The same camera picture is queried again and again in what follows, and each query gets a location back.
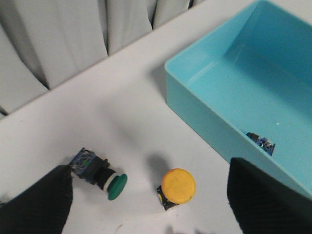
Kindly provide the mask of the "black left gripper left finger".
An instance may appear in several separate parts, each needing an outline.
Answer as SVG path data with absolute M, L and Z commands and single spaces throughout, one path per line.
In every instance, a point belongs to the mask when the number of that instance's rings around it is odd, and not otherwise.
M 2 234 L 60 234 L 73 200 L 71 170 L 59 165 L 0 208 Z

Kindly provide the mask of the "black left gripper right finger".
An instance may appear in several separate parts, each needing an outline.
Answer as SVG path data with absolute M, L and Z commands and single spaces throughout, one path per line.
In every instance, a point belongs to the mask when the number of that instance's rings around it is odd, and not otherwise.
M 245 234 L 310 234 L 312 201 L 243 158 L 232 158 L 227 197 Z

